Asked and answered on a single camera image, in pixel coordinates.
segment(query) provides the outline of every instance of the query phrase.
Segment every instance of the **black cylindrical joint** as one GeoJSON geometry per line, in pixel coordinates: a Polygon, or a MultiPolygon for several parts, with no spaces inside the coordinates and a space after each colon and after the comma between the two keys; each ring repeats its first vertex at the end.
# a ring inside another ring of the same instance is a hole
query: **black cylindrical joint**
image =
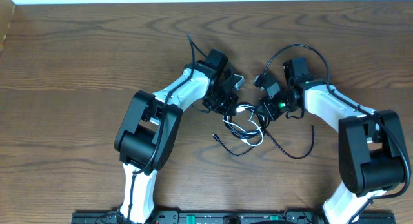
{"type": "Polygon", "coordinates": [[[361,167],[365,189],[377,190],[404,181],[404,167],[400,158],[390,158],[382,150],[371,153],[370,157],[371,162],[361,167]]]}
{"type": "Polygon", "coordinates": [[[149,162],[155,145],[152,143],[154,132],[138,126],[136,134],[127,132],[122,139],[121,150],[136,163],[146,165],[149,162]]]}

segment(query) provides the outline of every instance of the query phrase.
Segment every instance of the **wooden tabletop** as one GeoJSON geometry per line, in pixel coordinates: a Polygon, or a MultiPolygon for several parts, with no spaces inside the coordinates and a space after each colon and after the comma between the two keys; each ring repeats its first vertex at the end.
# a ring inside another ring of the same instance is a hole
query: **wooden tabletop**
{"type": "MultiPolygon", "coordinates": [[[[0,223],[69,223],[72,212],[123,202],[125,174],[114,138],[134,93],[161,90],[191,61],[187,33],[205,52],[227,54],[245,76],[241,100],[255,104],[264,93],[252,82],[276,51],[291,43],[315,47],[342,93],[399,114],[413,156],[412,23],[413,1],[18,6],[0,58],[0,223]]],[[[270,67],[282,85],[282,62],[299,56],[325,77],[317,55],[292,49],[270,67]]],[[[339,185],[337,134],[318,117],[281,117],[268,128],[300,155],[315,125],[314,150],[301,160],[286,157],[268,138],[241,158],[230,156],[213,132],[231,149],[246,146],[221,118],[185,111],[157,177],[157,205],[313,208],[339,185]]],[[[410,189],[372,209],[411,223],[412,206],[410,189]]]]}

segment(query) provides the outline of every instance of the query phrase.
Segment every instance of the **green indicator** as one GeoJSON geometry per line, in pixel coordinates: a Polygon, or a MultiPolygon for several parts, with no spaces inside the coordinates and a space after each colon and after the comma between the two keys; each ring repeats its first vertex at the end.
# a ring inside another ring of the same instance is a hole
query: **green indicator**
{"type": "Polygon", "coordinates": [[[186,224],[195,224],[195,215],[188,215],[186,217],[186,224]]]}

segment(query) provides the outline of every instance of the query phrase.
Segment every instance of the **wooden table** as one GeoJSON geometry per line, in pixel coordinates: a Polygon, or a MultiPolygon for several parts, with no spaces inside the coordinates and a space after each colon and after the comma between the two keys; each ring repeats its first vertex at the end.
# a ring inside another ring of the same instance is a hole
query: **wooden table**
{"type": "MultiPolygon", "coordinates": [[[[255,104],[264,94],[252,82],[276,51],[291,43],[315,47],[342,93],[399,114],[413,156],[412,23],[413,1],[18,6],[0,59],[0,223],[69,223],[72,212],[122,203],[125,175],[114,138],[133,94],[166,87],[190,62],[186,33],[204,51],[228,55],[245,76],[241,100],[255,104]]],[[[283,85],[282,62],[299,56],[325,77],[315,54],[292,49],[270,67],[283,85]]],[[[311,114],[282,117],[269,131],[299,155],[309,147],[311,124],[316,144],[305,159],[286,157],[267,138],[234,158],[211,137],[246,148],[221,116],[189,108],[157,177],[155,203],[182,210],[316,207],[341,181],[337,134],[311,114]]],[[[372,209],[411,223],[411,206],[410,189],[372,209]]]]}

